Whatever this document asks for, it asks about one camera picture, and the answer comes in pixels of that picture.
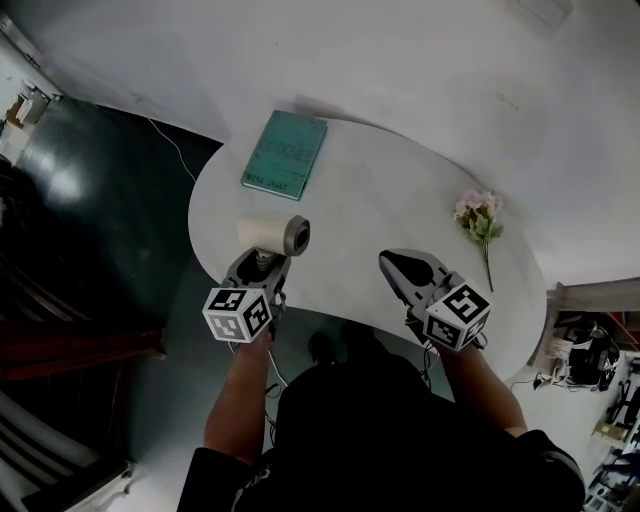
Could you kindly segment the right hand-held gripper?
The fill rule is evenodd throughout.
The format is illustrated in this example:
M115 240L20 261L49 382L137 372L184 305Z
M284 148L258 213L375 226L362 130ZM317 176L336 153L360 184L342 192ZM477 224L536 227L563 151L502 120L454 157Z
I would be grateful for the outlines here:
M489 295L473 280L449 272L432 254L386 249L378 263L395 295L411 306L405 324L421 344L461 351L485 329L491 313ZM435 286L429 297L423 290L428 286Z

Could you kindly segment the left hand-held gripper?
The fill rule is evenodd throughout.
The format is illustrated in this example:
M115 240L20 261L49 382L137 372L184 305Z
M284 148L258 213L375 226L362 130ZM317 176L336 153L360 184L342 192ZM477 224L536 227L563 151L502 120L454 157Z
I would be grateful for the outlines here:
M265 330L274 333L286 309L283 286L290 266L290 257L277 254L270 272L254 281L256 250L242 253L205 301L202 314L213 337L221 342L248 344Z

